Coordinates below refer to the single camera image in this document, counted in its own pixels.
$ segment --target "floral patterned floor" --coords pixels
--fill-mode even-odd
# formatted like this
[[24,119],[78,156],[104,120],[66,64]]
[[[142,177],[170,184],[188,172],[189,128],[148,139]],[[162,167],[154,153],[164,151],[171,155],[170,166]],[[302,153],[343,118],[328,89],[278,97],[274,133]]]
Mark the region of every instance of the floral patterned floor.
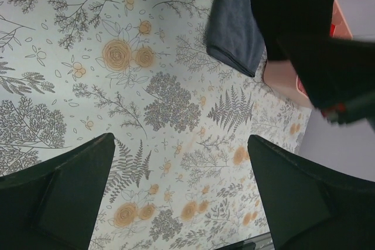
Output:
[[90,249],[216,249],[268,231],[250,134],[296,151],[310,110],[205,52],[212,0],[0,0],[0,175],[104,132]]

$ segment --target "red object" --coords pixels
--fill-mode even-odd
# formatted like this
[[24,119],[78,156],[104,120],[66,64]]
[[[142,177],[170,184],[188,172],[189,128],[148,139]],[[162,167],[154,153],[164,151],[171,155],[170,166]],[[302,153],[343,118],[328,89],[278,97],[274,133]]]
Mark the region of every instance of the red object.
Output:
[[327,117],[327,115],[332,111],[346,112],[345,104],[340,103],[340,104],[334,105],[333,107],[323,109],[323,110],[321,110],[321,113],[322,113],[323,117]]
[[333,25],[333,24],[331,24],[329,35],[331,35],[332,37],[333,37],[333,35],[335,34],[335,29],[336,29],[336,26]]

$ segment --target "orange rose print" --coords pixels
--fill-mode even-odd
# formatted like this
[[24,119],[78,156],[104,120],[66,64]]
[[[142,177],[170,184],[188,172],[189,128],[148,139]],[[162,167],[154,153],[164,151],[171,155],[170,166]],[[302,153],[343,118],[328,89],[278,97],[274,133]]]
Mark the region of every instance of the orange rose print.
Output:
[[122,40],[112,40],[103,48],[103,59],[109,70],[123,71],[132,59],[130,46]]
[[295,131],[296,131],[296,125],[295,125],[295,123],[293,123],[292,126],[291,126],[291,129],[289,130],[289,133],[291,135],[293,135],[295,133]]
[[258,217],[258,212],[255,211],[255,212],[251,215],[251,220],[254,221],[257,217]]
[[234,153],[233,163],[234,165],[240,165],[244,160],[250,160],[250,157],[248,155],[247,149],[241,146]]
[[134,0],[125,0],[125,6],[129,11],[134,9]]
[[183,221],[190,221],[197,211],[197,203],[195,201],[191,201],[185,205],[181,212],[181,219]]
[[204,187],[204,189],[202,190],[202,193],[203,194],[206,194],[210,191],[210,185],[208,184],[207,186]]
[[156,194],[159,191],[159,185],[158,184],[153,184],[150,189],[148,190],[149,194]]
[[135,62],[141,67],[149,67],[155,62],[155,55],[150,47],[140,48],[135,55]]
[[155,206],[153,204],[148,204],[139,211],[138,217],[141,220],[148,220],[152,217],[154,212]]
[[248,223],[251,221],[251,213],[247,213],[242,221],[243,225],[248,225]]
[[77,78],[81,78],[83,74],[86,73],[86,69],[84,69],[82,64],[79,62],[75,62],[73,64],[73,69],[74,69],[74,76]]
[[198,206],[198,213],[203,213],[209,208],[209,202],[207,200],[203,200]]
[[151,23],[148,20],[144,20],[143,22],[141,22],[138,30],[142,35],[149,35],[151,33]]
[[138,207],[134,203],[125,203],[121,205],[114,216],[114,224],[117,227],[126,227],[130,225],[137,217]]

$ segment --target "pink object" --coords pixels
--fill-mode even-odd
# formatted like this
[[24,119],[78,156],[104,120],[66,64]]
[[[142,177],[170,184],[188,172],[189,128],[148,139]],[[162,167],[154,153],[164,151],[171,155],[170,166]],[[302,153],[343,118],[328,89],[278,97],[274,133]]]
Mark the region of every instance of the pink object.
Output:
[[[337,0],[333,4],[332,26],[334,28],[331,29],[331,32],[333,32],[334,37],[352,38],[349,26],[345,21]],[[288,97],[293,102],[303,107],[313,107],[304,86],[289,60],[268,61],[264,69],[263,80],[270,88]]]
[[263,80],[271,89],[303,107],[312,108],[309,97],[304,94],[303,86],[298,87],[297,78],[297,73],[289,60],[268,61],[263,73]]

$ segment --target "gray towel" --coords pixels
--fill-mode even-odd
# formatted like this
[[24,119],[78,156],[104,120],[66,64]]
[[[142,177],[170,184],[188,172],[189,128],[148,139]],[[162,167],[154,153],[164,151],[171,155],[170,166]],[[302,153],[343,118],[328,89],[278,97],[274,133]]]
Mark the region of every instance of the gray towel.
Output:
[[207,53],[254,77],[264,51],[250,0],[214,0],[206,35]]

